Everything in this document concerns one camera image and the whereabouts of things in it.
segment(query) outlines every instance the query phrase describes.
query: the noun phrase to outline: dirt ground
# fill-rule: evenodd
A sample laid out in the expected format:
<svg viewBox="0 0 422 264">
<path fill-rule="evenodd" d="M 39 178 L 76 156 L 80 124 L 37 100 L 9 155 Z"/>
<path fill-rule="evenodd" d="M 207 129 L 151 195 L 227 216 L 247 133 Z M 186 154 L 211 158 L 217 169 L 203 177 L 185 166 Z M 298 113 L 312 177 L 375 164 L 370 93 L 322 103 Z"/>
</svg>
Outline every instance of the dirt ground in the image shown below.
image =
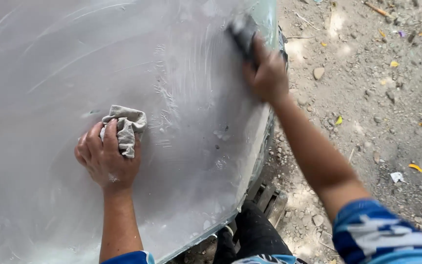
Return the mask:
<svg viewBox="0 0 422 264">
<path fill-rule="evenodd" d="M 422 229 L 422 172 L 408 166 L 422 169 L 422 0 L 371 1 L 397 19 L 360 1 L 278 0 L 290 93 L 366 188 Z M 323 68 L 318 80 L 316 68 Z M 343 121 L 335 125 L 338 116 Z M 277 227 L 289 249 L 308 263 L 343 263 L 324 243 L 331 224 L 278 124 L 268 151 L 273 155 L 262 173 L 289 196 Z M 394 172 L 405 182 L 394 183 Z M 211 263 L 214 250 L 211 237 L 175 261 Z"/>
</svg>

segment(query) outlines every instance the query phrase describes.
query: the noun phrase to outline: yellow leaf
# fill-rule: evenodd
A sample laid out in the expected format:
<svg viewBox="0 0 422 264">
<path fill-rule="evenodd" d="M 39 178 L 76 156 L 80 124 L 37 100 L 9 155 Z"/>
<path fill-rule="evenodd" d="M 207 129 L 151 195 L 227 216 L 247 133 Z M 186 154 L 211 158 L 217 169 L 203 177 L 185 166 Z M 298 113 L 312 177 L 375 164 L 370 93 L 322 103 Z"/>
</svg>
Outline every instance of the yellow leaf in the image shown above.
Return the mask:
<svg viewBox="0 0 422 264">
<path fill-rule="evenodd" d="M 416 164 L 409 164 L 408 167 L 417 169 L 417 170 L 419 170 L 419 172 L 422 172 L 422 169 Z"/>
<path fill-rule="evenodd" d="M 385 33 L 383 33 L 382 30 L 379 29 L 379 33 L 380 33 L 380 35 L 382 35 L 382 37 L 385 38 Z"/>
<path fill-rule="evenodd" d="M 343 123 L 343 118 L 341 116 L 338 116 L 338 119 L 336 120 L 335 124 L 341 124 Z"/>
</svg>

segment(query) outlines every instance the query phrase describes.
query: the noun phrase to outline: gray primer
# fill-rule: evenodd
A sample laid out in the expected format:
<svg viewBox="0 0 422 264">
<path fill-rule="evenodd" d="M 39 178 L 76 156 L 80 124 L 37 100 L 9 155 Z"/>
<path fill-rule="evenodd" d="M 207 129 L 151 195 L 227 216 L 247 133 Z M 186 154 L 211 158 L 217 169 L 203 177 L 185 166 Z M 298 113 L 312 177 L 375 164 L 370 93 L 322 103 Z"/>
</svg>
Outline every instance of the gray primer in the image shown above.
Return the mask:
<svg viewBox="0 0 422 264">
<path fill-rule="evenodd" d="M 0 0 L 0 263 L 98 261 L 102 195 L 73 147 L 113 104 L 150 121 L 133 193 L 145 250 L 167 259 L 231 217 L 268 108 L 225 25 L 251 10 L 272 45 L 274 6 Z"/>
</svg>

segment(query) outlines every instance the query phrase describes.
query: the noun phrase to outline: blue sleeve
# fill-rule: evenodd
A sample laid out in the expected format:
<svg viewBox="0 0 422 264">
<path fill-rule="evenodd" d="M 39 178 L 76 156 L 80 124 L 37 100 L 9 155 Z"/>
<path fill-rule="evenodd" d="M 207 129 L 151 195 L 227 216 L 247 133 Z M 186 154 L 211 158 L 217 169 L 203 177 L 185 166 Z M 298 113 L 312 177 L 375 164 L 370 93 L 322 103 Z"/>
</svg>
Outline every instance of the blue sleeve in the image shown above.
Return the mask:
<svg viewBox="0 0 422 264">
<path fill-rule="evenodd" d="M 333 244 L 347 264 L 422 263 L 422 232 L 375 200 L 352 201 L 339 211 Z"/>
<path fill-rule="evenodd" d="M 113 257 L 102 264 L 154 264 L 154 258 L 147 251 L 135 251 Z"/>
</svg>

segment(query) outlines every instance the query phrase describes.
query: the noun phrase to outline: blue shirt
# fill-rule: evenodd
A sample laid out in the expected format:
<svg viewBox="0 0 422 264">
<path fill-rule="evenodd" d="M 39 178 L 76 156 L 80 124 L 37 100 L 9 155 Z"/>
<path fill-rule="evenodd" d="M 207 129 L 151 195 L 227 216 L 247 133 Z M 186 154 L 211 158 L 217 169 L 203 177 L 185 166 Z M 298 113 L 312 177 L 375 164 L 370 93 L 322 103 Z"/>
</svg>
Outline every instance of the blue shirt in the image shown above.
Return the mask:
<svg viewBox="0 0 422 264">
<path fill-rule="evenodd" d="M 333 244 L 347 264 L 422 264 L 422 232 L 375 200 L 344 206 L 333 223 Z M 109 259 L 103 264 L 154 264 L 146 251 Z M 303 264 L 290 255 L 255 255 L 233 264 Z"/>
</svg>

